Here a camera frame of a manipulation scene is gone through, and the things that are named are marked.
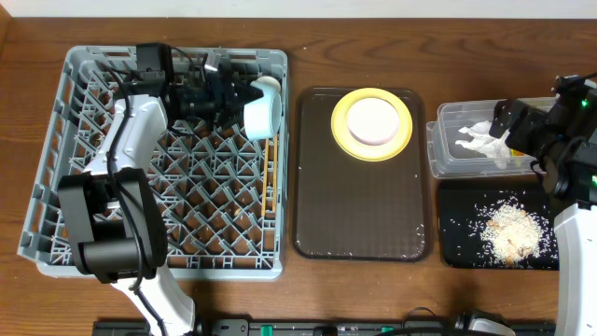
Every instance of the brown tray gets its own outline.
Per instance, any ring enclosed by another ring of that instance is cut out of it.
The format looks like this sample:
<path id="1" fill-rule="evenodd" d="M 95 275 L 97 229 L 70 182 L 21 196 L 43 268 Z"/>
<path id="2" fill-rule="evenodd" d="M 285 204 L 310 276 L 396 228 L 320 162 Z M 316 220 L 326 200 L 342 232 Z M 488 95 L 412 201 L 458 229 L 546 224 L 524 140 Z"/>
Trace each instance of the brown tray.
<path id="1" fill-rule="evenodd" d="M 353 90 L 310 89 L 298 100 L 293 245 L 310 259 L 420 260 L 433 242 L 423 104 L 413 91 L 388 90 L 409 108 L 412 137 L 392 159 L 366 162 L 344 152 L 331 132 L 334 106 Z"/>

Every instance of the wooden table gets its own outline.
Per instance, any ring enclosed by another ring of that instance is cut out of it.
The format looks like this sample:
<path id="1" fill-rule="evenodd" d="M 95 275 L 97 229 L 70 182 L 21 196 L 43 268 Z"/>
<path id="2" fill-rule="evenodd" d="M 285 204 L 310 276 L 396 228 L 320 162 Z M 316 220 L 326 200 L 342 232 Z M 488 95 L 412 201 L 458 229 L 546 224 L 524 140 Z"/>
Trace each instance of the wooden table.
<path id="1" fill-rule="evenodd" d="M 13 20 L 0 58 L 2 334 L 86 335 L 97 319 L 140 317 L 112 287 L 43 276 L 16 250 L 66 51 L 146 41 L 282 49 L 290 62 L 293 113 L 299 94 L 313 86 L 390 87 L 418 92 L 427 120 L 434 120 L 445 102 L 546 96 L 556 75 L 594 72 L 597 24 Z M 435 185 L 430 183 L 434 193 Z M 426 306 L 439 315 L 477 307 L 506 318 L 555 319 L 558 273 L 456 270 L 442 264 L 435 241 L 433 253 L 416 264 L 311 261 L 287 245 L 285 271 L 277 282 L 181 285 L 210 317 L 394 320 Z"/>

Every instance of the white wall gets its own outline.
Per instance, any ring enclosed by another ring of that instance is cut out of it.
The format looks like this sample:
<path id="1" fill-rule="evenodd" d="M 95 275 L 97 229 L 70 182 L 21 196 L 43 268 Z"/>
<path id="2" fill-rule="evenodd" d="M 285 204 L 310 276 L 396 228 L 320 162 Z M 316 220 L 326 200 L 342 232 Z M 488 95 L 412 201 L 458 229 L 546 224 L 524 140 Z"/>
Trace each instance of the white wall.
<path id="1" fill-rule="evenodd" d="M 0 0 L 13 17 L 597 19 L 597 0 Z"/>

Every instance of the white cup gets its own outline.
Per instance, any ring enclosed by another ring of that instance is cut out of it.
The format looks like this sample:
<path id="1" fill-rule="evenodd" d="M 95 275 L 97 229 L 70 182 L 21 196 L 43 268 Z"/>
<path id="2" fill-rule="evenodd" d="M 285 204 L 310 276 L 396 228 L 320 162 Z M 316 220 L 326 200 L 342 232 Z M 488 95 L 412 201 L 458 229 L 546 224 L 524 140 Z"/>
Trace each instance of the white cup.
<path id="1" fill-rule="evenodd" d="M 265 82 L 253 81 L 263 97 L 244 106 L 244 131 L 250 141 L 267 139 L 278 133 L 282 116 L 282 100 L 277 88 Z"/>

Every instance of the white napkin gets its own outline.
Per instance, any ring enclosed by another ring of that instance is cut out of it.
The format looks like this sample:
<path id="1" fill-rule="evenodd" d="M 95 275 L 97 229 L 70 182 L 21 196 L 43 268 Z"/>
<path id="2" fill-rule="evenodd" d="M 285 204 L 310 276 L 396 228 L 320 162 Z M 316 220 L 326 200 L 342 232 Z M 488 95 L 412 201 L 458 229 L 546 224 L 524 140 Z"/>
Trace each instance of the white napkin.
<path id="1" fill-rule="evenodd" d="M 466 149 L 474 150 L 478 153 L 484 154 L 488 158 L 509 158 L 510 148 L 506 146 L 506 138 L 510 134 L 508 130 L 501 138 L 496 139 L 489 135 L 489 130 L 492 127 L 490 121 L 478 122 L 473 127 L 463 127 L 458 130 L 460 133 L 467 133 L 473 137 L 471 141 L 457 140 L 456 145 L 460 145 Z M 493 160 L 499 169 L 506 169 L 506 163 L 503 160 Z"/>

